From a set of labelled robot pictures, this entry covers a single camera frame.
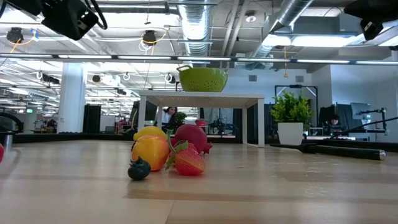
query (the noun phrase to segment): wooden table surface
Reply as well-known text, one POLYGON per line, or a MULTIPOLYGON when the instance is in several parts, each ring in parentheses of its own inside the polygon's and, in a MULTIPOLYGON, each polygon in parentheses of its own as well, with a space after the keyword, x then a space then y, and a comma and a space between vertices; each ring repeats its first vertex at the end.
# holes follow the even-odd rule
POLYGON ((131 142, 15 144, 0 223, 398 223, 398 156, 368 161, 216 144, 199 177, 127 176, 131 142))

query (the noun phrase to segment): table leg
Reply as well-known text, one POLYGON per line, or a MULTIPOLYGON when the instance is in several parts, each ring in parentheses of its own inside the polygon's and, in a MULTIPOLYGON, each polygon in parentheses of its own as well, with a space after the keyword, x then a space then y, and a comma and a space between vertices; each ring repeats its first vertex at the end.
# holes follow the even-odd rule
POLYGON ((260 98, 257 101, 257 109, 258 109, 258 139, 259 139, 259 147, 264 147, 266 145, 265 133, 264 133, 264 99, 260 98))
POLYGON ((147 106, 147 97, 141 96, 139 101, 139 112, 138 112, 138 131, 144 128, 145 125, 145 110, 147 106))
POLYGON ((157 107, 157 127, 162 128, 162 116, 163 116, 163 106, 159 105, 157 107))
POLYGON ((243 144, 248 143, 248 109, 242 108, 242 140, 243 144))

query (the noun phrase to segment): green colander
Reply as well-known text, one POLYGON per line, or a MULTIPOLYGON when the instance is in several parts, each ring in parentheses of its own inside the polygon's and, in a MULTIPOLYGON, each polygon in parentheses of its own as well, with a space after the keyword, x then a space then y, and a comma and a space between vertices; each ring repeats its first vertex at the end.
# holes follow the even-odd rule
POLYGON ((228 79, 228 73, 219 68, 192 68, 184 65, 177 70, 180 72, 180 83, 185 91, 221 92, 228 79))

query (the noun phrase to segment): white table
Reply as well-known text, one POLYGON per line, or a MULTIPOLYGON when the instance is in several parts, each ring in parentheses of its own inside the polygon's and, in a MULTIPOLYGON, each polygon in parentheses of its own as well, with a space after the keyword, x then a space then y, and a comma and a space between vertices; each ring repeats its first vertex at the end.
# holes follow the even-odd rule
POLYGON ((158 106, 157 125, 162 125, 163 106, 184 106, 197 108, 241 108, 243 143, 248 143, 248 108, 258 103, 258 140, 259 147, 264 147, 264 95, 208 93, 208 92, 177 92, 177 91, 140 91, 141 96, 138 130, 144 127, 146 103, 158 106))

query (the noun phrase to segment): white pot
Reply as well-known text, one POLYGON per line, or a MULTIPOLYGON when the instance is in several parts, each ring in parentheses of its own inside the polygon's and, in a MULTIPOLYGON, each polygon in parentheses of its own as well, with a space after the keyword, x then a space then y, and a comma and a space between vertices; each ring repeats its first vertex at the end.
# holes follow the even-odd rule
POLYGON ((303 123, 278 123, 278 136, 281 144, 301 145, 303 123))

